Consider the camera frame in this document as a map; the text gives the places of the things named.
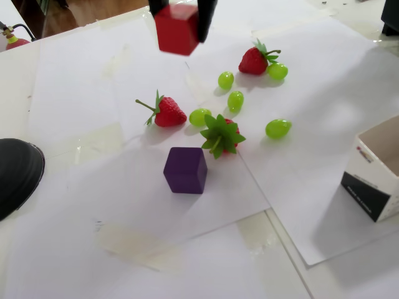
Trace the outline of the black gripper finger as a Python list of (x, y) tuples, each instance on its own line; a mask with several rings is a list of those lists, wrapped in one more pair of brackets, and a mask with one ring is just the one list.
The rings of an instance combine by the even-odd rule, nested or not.
[(198, 0), (198, 40), (204, 43), (209, 32), (217, 0)]
[(169, 0), (148, 0), (148, 5), (152, 16), (156, 16), (162, 9), (169, 5)]

